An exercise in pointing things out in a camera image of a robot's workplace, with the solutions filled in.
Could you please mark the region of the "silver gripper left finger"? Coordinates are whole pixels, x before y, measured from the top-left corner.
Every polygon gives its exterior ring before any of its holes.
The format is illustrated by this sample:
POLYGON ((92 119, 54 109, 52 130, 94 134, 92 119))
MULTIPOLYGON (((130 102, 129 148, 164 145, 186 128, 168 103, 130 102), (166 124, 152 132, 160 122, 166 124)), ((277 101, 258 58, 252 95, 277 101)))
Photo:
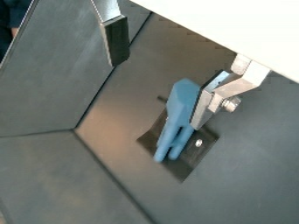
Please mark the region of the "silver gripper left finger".
POLYGON ((106 59, 112 67, 129 57, 129 37, 126 17, 121 14, 117 0, 89 0, 97 15, 98 28, 106 49, 106 59))

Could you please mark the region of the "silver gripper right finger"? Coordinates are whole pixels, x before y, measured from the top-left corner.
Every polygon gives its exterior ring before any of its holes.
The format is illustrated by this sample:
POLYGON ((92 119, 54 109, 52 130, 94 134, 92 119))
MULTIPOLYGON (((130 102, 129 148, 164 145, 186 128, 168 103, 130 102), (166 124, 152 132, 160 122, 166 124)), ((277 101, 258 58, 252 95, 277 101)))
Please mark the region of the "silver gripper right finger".
POLYGON ((210 117, 225 109, 233 112, 240 104, 238 95, 257 88, 270 69, 238 54, 230 72, 218 72, 204 84, 190 115, 190 126, 198 130, 210 117))

